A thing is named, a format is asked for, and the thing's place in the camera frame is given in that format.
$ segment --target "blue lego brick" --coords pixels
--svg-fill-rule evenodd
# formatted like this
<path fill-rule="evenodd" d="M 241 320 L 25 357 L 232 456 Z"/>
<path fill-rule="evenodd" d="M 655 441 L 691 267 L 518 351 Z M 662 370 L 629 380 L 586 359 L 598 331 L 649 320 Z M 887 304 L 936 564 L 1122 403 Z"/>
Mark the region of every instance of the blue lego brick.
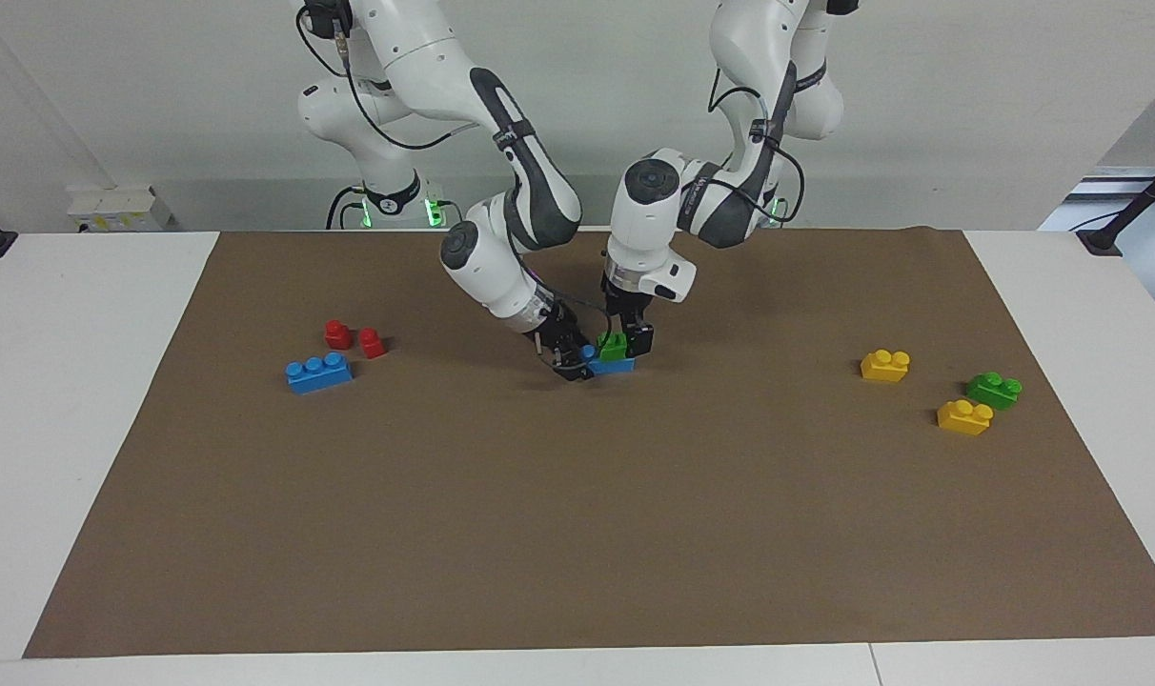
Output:
<path fill-rule="evenodd" d="M 290 363 L 285 367 L 285 379 L 295 394 L 305 395 L 352 381 L 352 371 L 345 356 L 329 352 L 321 360 L 319 357 L 311 357 L 307 364 Z"/>
<path fill-rule="evenodd" d="M 589 366 L 591 373 L 595 376 L 608 376 L 611 373 L 629 373 L 629 371 L 635 371 L 638 368 L 638 360 L 635 357 L 629 357 L 629 359 L 617 360 L 612 363 L 604 363 L 604 360 L 598 359 L 598 351 L 596 351 L 594 345 L 587 345 L 581 349 L 582 359 L 586 360 L 586 365 Z"/>

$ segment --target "lego brick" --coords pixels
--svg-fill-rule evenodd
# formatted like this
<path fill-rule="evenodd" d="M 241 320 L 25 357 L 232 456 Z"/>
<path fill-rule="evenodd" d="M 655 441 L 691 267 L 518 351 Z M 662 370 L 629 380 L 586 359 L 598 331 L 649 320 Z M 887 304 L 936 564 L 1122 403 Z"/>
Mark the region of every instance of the lego brick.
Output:
<path fill-rule="evenodd" d="M 362 351 L 365 355 L 365 359 L 373 360 L 375 357 L 381 357 L 387 355 L 387 346 L 382 344 L 382 340 L 379 338 L 379 331 L 375 329 L 362 329 L 357 335 L 358 343 L 360 343 Z"/>
<path fill-rule="evenodd" d="M 862 379 L 899 383 L 908 376 L 910 364 L 912 358 L 908 352 L 873 351 L 862 360 Z"/>
<path fill-rule="evenodd" d="M 582 359 L 586 360 L 586 365 L 589 366 L 591 373 L 595 376 L 608 376 L 612 373 L 631 373 L 638 368 L 638 360 L 633 357 L 626 357 L 623 360 L 616 360 L 612 363 L 604 363 L 604 360 L 598 359 L 598 351 L 596 351 L 594 345 L 586 345 L 581 349 Z"/>
<path fill-rule="evenodd" d="M 352 348 L 352 331 L 337 320 L 325 326 L 325 341 L 333 351 L 348 351 Z"/>
<path fill-rule="evenodd" d="M 285 378 L 295 394 L 305 395 L 350 382 L 352 372 L 345 356 L 329 352 L 325 359 L 311 357 L 306 364 L 290 363 L 285 367 Z"/>
<path fill-rule="evenodd" d="M 1018 379 L 1001 379 L 994 371 L 982 373 L 967 385 L 968 398 L 996 410 L 1008 410 L 1014 407 L 1021 394 L 1022 385 Z"/>
<path fill-rule="evenodd" d="M 625 334 L 602 334 L 598 337 L 598 359 L 618 363 L 629 356 L 629 337 Z"/>
<path fill-rule="evenodd" d="M 938 410 L 938 426 L 955 433 L 978 435 L 992 426 L 996 417 L 989 405 L 974 405 L 969 400 L 955 400 Z"/>

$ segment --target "white table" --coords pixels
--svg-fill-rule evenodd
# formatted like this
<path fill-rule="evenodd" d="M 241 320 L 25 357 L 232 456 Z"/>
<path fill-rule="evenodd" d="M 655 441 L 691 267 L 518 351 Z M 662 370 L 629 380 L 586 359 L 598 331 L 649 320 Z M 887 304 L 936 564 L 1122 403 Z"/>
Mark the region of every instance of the white table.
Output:
<path fill-rule="evenodd" d="M 1073 236 L 969 239 L 1155 561 L 1153 299 Z M 215 240 L 24 236 L 0 261 L 0 684 L 1155 684 L 1155 639 L 20 662 Z"/>

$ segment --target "electrical socket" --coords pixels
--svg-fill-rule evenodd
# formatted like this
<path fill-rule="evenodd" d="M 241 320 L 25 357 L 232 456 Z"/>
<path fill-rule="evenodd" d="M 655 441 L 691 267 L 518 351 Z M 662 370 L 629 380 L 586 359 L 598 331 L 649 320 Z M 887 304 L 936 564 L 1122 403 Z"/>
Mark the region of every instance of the electrical socket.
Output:
<path fill-rule="evenodd" d="M 176 217 L 148 186 L 68 188 L 74 231 L 172 231 Z"/>

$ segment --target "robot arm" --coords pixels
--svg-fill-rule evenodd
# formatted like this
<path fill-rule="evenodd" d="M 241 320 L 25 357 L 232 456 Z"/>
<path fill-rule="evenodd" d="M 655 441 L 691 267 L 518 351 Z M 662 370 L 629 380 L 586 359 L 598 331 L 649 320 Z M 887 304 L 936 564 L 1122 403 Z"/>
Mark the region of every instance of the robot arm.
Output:
<path fill-rule="evenodd" d="M 721 99 L 735 151 L 726 164 L 663 149 L 631 166 L 620 182 L 608 240 L 603 291 L 620 318 L 629 355 L 650 351 L 644 308 L 660 297 L 681 303 L 695 266 L 670 248 L 675 230 L 714 248 L 738 246 L 776 192 L 783 134 L 824 139 L 843 99 L 826 77 L 827 30 L 856 0 L 724 0 L 714 14 L 713 57 L 732 83 Z"/>
<path fill-rule="evenodd" d="M 433 120 L 474 122 L 492 134 L 513 169 L 514 187 L 469 209 L 467 221 L 444 240 L 442 264 L 456 285 L 493 316 L 547 348 L 557 373 L 567 379 L 589 378 L 590 371 L 581 364 L 581 348 L 589 341 L 581 334 L 576 318 L 526 269 L 520 256 L 520 252 L 564 246 L 572 240 L 581 222 L 581 204 L 505 83 L 467 55 L 438 0 L 308 0 L 307 8 L 313 22 L 325 22 L 322 30 L 314 31 L 316 36 L 338 35 L 337 46 L 346 67 L 346 77 L 340 82 L 348 87 L 350 79 L 355 81 L 373 125 L 381 126 L 410 112 Z M 326 22 L 337 30 L 329 30 Z M 373 65 L 385 74 L 387 92 L 378 90 L 375 82 L 356 79 L 359 51 L 367 45 L 373 49 Z M 373 84 L 373 90 L 364 90 L 363 83 Z M 333 82 L 329 88 L 305 95 L 300 105 L 306 107 L 304 118 L 318 92 L 328 96 L 328 90 L 337 91 L 335 87 Z M 319 110 L 325 109 L 325 99 L 316 102 Z M 340 104 L 329 107 L 341 109 Z M 363 129 L 364 135 L 338 135 L 336 131 L 350 131 L 353 117 L 360 117 L 356 107 L 350 110 L 331 118 L 315 112 L 308 126 L 315 131 L 322 126 L 320 120 L 336 122 L 322 136 L 350 149 L 368 186 L 370 178 L 377 176 L 390 177 L 383 182 L 386 187 L 419 178 L 415 172 L 408 174 L 404 151 L 383 144 L 389 143 L 385 135 L 368 129 Z"/>

